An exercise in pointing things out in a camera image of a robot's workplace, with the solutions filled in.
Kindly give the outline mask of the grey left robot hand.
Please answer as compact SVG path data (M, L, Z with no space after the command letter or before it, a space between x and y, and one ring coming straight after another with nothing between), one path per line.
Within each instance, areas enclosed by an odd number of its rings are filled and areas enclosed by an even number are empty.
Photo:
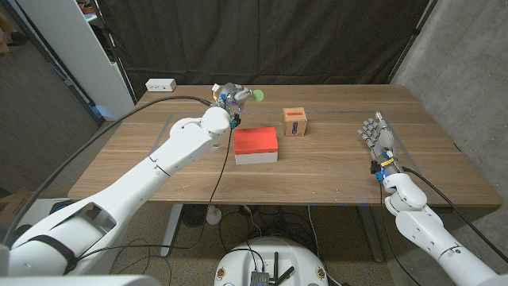
M223 86L215 83L211 88L214 101L211 106L217 106L228 112L231 118L234 118L233 108L236 107L241 112L245 102L249 98L254 98L254 92L247 87L239 84L226 83Z

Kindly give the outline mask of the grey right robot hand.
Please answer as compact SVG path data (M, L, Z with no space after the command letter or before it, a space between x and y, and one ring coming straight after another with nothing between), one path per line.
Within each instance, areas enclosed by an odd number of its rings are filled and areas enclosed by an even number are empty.
M379 111L375 112L375 118L364 121L358 134L370 149L370 172L378 181L382 182L388 176L402 172L402 166L397 158L394 134Z

